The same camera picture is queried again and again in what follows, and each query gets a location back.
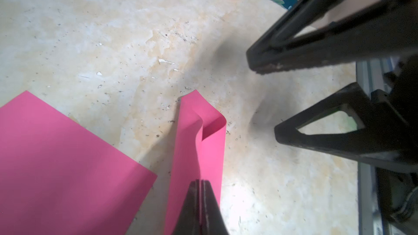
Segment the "pink paper sheet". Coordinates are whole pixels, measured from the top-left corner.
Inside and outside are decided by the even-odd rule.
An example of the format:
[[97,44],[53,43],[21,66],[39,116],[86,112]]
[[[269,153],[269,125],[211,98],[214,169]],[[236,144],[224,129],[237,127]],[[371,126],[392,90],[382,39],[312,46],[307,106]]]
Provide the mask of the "pink paper sheet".
[[226,124],[197,90],[181,98],[164,235],[173,232],[191,181],[209,180],[220,203]]
[[156,177],[29,92],[0,108],[0,234],[122,235]]

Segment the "marble floor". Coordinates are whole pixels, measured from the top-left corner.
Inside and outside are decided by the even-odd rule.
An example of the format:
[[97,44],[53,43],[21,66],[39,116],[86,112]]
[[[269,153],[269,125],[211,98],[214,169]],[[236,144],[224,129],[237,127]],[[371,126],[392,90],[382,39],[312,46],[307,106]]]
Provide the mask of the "marble floor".
[[[127,234],[158,235],[178,99],[197,89],[228,121],[221,211],[231,235],[357,234],[357,163],[273,136],[355,81],[354,64],[260,76],[246,63],[284,12],[269,0],[0,0],[0,106],[29,90],[154,171]],[[349,127],[338,117],[313,130]]]

